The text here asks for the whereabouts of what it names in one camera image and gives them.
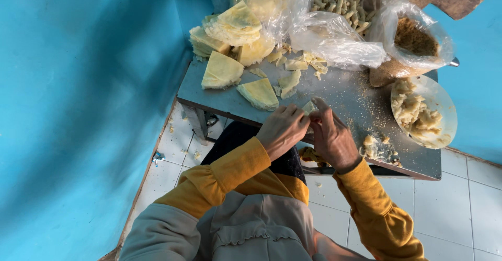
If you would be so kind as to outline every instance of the white plate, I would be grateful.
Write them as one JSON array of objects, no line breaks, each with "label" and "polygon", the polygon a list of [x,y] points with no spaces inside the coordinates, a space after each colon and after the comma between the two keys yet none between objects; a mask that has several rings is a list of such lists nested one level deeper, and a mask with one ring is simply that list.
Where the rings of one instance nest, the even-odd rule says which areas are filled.
[{"label": "white plate", "polygon": [[[457,132],[457,110],[455,109],[453,101],[444,88],[433,79],[426,76],[411,77],[410,79],[411,82],[417,86],[417,89],[412,95],[421,95],[425,98],[423,102],[427,104],[427,107],[430,110],[434,111],[437,109],[439,113],[443,115],[441,124],[439,125],[441,128],[441,133],[439,135],[429,132],[423,133],[422,136],[411,134],[411,138],[421,146],[430,149],[441,149],[449,145],[453,138],[455,138],[455,134]],[[396,84],[394,83],[392,85],[391,104],[392,97],[396,95],[395,88]],[[392,109],[392,114],[395,119],[396,114],[394,113],[394,109]],[[401,127],[401,130],[408,134],[408,132],[401,125],[399,125],[399,127]]]}]

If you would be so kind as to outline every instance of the white tile floor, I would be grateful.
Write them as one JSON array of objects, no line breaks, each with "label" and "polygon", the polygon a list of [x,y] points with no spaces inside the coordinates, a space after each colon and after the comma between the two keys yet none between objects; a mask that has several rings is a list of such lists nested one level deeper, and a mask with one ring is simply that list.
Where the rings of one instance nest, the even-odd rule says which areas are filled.
[{"label": "white tile floor", "polygon": [[[166,161],[159,162],[158,167],[150,166],[126,232],[141,211],[171,190],[181,172],[199,164],[213,146],[212,143],[202,146],[181,115],[182,108],[177,103],[158,148]],[[219,118],[209,128],[212,138],[217,138],[231,122]],[[297,147],[305,145],[300,142]],[[380,182],[392,200],[414,218],[415,234],[429,260],[502,261],[502,169],[445,149],[441,157],[443,176],[439,182],[406,179],[380,179]],[[309,208],[317,230],[373,258],[361,244],[349,215],[350,207],[336,182],[331,177],[307,176],[307,185]]]}]

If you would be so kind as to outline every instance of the mustard yellow sweater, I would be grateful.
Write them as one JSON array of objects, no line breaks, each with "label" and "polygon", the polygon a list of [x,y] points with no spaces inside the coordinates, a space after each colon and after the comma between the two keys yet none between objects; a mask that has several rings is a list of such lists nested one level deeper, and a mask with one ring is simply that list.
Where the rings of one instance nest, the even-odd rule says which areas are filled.
[{"label": "mustard yellow sweater", "polygon": [[[154,203],[176,207],[201,218],[234,190],[244,195],[272,194],[308,204],[309,191],[299,179],[274,174],[270,158],[256,137],[210,165],[196,166],[180,176],[178,186]],[[351,206],[362,244],[380,260],[425,260],[420,241],[413,236],[413,220],[397,207],[363,159],[346,174],[333,178]]]}]

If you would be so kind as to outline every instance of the right hand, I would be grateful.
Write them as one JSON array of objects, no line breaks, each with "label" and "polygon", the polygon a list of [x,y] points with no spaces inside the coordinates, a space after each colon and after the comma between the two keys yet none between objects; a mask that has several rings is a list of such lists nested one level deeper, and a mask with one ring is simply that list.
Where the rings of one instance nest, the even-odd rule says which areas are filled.
[{"label": "right hand", "polygon": [[350,129],[320,97],[312,97],[319,111],[310,113],[310,126],[314,130],[314,149],[338,171],[345,174],[362,160],[357,152]]},{"label": "right hand", "polygon": [[295,104],[281,105],[267,117],[256,138],[267,151],[270,161],[274,161],[305,136],[309,123],[303,109]]}]

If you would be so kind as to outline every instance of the stainless steel table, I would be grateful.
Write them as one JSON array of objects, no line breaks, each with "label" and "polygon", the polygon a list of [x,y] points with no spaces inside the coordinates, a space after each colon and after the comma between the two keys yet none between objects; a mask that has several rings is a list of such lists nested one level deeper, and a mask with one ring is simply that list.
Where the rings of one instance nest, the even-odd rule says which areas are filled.
[{"label": "stainless steel table", "polygon": [[[285,56],[288,59],[293,59],[299,54],[300,52]],[[210,140],[207,137],[207,119],[204,116],[204,111],[261,126],[271,112],[252,107],[239,94],[235,86],[226,90],[201,89],[200,83],[206,64],[207,61],[192,61],[190,63],[177,95],[179,103],[183,105],[193,129],[202,143]],[[278,78],[291,74],[291,72],[284,71],[284,66],[276,67],[274,63],[269,63],[265,59],[261,64],[245,68],[241,84],[259,79],[258,76],[249,72],[252,68],[263,70],[272,85],[278,85]],[[326,75],[321,75],[321,81],[313,73],[314,69],[310,66],[308,70],[302,70],[300,84],[296,87],[297,93],[285,100],[279,98],[279,104],[294,103],[298,107],[302,107],[310,100],[311,96],[322,97],[340,119],[347,123],[358,148],[362,146],[362,142],[368,134],[377,138],[381,136],[391,138],[390,144],[379,145],[379,150],[383,153],[384,158],[378,161],[367,158],[369,163],[375,164],[372,166],[375,175],[419,180],[441,179],[440,150],[426,149],[413,142],[401,131],[392,116],[390,86],[372,88],[369,85],[368,73],[365,71],[344,71],[330,67]],[[436,71],[431,71],[427,75],[437,80]],[[313,143],[312,135],[307,135],[303,141]],[[393,151],[397,151],[398,155],[392,155]],[[391,164],[394,158],[400,160],[401,168]],[[331,167],[320,168],[318,172],[313,170],[313,173],[316,174],[332,174],[333,172]]]}]

